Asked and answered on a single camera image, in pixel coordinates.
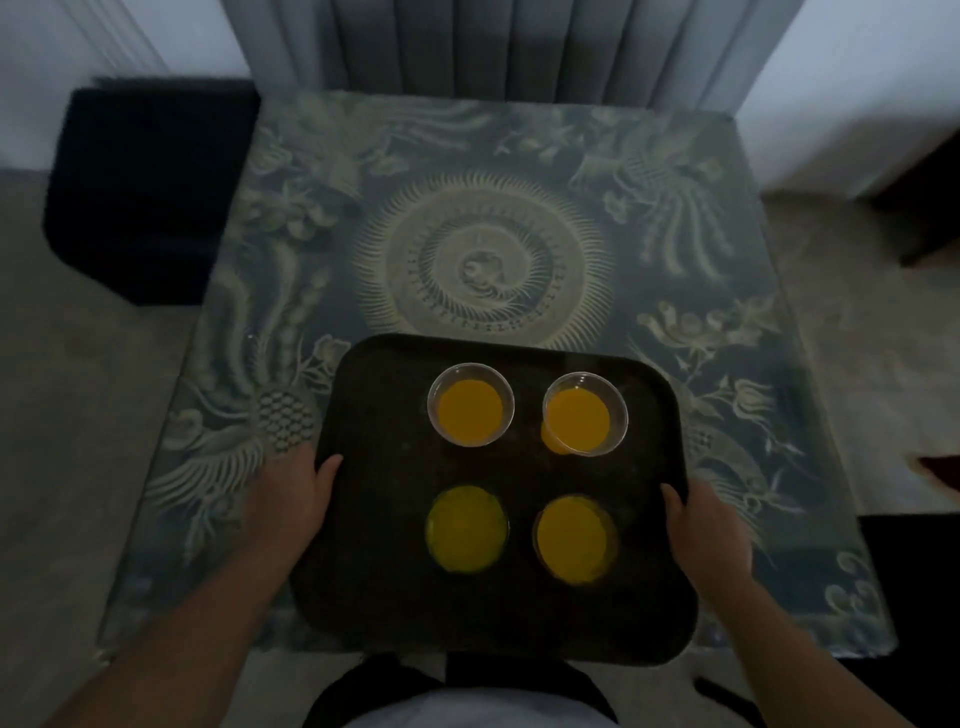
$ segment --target forearm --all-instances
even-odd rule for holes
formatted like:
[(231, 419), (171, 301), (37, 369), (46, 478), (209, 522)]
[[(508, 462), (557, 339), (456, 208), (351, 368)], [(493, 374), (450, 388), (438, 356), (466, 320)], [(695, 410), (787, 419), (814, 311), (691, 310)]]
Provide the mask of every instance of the forearm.
[(286, 566), (242, 549), (54, 716), (49, 728), (216, 726)]
[(910, 725), (818, 647), (752, 579), (709, 601), (770, 728)]

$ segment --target person's right hand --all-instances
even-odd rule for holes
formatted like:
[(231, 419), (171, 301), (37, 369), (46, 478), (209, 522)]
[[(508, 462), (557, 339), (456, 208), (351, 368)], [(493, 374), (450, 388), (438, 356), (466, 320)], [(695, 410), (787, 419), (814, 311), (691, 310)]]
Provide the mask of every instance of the person's right hand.
[(720, 500), (709, 483), (690, 479), (686, 505), (662, 483), (666, 531), (673, 558), (707, 602), (752, 579), (753, 547), (736, 510)]

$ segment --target patterned tablecloth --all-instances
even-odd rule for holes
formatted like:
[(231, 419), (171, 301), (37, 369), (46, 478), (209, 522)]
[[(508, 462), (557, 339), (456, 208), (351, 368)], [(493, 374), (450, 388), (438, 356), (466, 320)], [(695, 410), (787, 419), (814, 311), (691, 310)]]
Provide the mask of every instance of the patterned tablecloth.
[[(895, 638), (726, 116), (342, 92), (268, 100), (102, 625), (110, 653), (235, 542), (344, 352), (408, 331), (640, 359), (755, 573), (837, 654)], [(722, 642), (709, 620), (700, 644)], [(264, 647), (336, 649), (283, 593)]]

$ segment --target floral pattern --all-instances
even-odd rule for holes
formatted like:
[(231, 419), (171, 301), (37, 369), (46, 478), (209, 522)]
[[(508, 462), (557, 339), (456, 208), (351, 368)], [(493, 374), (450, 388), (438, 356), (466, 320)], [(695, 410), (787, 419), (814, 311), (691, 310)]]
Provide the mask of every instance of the floral pattern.
[[(263, 458), (318, 436), (344, 354), (381, 330), (654, 367), (680, 405), (688, 471), (750, 528), (757, 577), (826, 647), (889, 651), (747, 175), (716, 114), (266, 100), (111, 592), (106, 653), (232, 548)], [(258, 643), (339, 646), (289, 594)]]

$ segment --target black tray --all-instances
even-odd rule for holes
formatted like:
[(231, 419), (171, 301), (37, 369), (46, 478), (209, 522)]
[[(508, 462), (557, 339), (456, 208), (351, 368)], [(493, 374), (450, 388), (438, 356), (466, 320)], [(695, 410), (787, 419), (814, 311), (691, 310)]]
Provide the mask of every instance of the black tray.
[[(482, 448), (448, 443), (430, 424), (427, 391), (444, 369), (481, 362), (507, 378), (516, 413)], [(567, 372), (619, 389), (630, 424), (600, 457), (557, 455), (540, 440), (541, 404)], [(344, 464), (323, 530), (291, 576), (294, 598), (345, 650), (473, 650), (632, 665), (678, 655), (697, 597), (670, 555), (659, 484), (686, 499), (677, 401), (653, 369), (630, 359), (386, 334), (351, 349), (337, 370), (317, 450)], [(459, 484), (496, 494), (510, 521), (500, 559), (471, 576), (433, 561), (424, 520)], [(537, 513), (570, 493), (595, 498), (620, 535), (611, 570), (571, 587), (540, 564)]]

